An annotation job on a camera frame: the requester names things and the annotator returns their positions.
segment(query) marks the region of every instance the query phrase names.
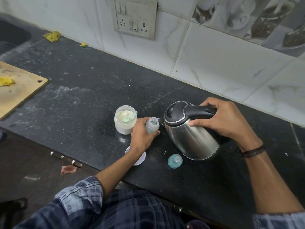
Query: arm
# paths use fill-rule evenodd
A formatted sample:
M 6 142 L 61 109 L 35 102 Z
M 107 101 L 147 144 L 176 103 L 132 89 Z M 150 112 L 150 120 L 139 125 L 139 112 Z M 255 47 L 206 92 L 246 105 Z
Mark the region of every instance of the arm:
M 260 147 L 257 137 L 233 102 L 209 97 L 201 105 L 213 105 L 218 110 L 208 120 L 196 119 L 190 126 L 208 127 L 234 139 L 242 152 Z M 260 214 L 302 212 L 304 208 L 275 169 L 266 152 L 246 158 L 257 212 Z
M 115 189 L 119 181 L 142 156 L 160 131 L 148 133 L 146 121 L 138 119 L 132 132 L 130 150 L 121 159 L 94 177 L 60 191 L 55 199 L 15 228 L 87 228 L 96 219 L 103 199 Z

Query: tiled wall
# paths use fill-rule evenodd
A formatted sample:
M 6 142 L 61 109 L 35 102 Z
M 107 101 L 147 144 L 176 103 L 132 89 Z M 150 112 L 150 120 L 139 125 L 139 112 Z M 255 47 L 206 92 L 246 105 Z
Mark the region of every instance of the tiled wall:
M 158 4 L 154 41 L 114 31 L 109 0 L 0 0 L 0 11 L 305 126 L 305 0 Z

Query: kettle spout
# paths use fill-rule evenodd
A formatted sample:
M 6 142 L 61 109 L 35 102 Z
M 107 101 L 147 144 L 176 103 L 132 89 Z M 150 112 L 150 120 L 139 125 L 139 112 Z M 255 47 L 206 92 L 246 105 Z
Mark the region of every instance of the kettle spout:
M 158 122 L 165 127 L 164 116 L 158 119 Z

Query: black bracelet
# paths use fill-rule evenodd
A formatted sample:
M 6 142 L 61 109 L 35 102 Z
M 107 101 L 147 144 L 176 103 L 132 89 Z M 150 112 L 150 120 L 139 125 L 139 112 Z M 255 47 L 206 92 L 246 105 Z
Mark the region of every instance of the black bracelet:
M 255 157 L 258 154 L 261 154 L 262 152 L 265 152 L 265 150 L 266 150 L 265 146 L 262 145 L 256 149 L 249 150 L 244 153 L 240 150 L 239 147 L 237 147 L 235 151 L 238 152 L 244 158 L 251 158 L 251 157 Z

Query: rolled-up sleeve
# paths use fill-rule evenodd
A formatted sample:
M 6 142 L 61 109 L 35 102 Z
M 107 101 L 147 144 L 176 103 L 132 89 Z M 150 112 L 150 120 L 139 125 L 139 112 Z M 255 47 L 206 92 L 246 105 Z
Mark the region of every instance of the rolled-up sleeve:
M 253 216 L 255 229 L 304 229 L 305 212 Z
M 103 190 L 94 176 L 60 191 L 52 202 L 15 228 L 85 228 L 101 213 Z

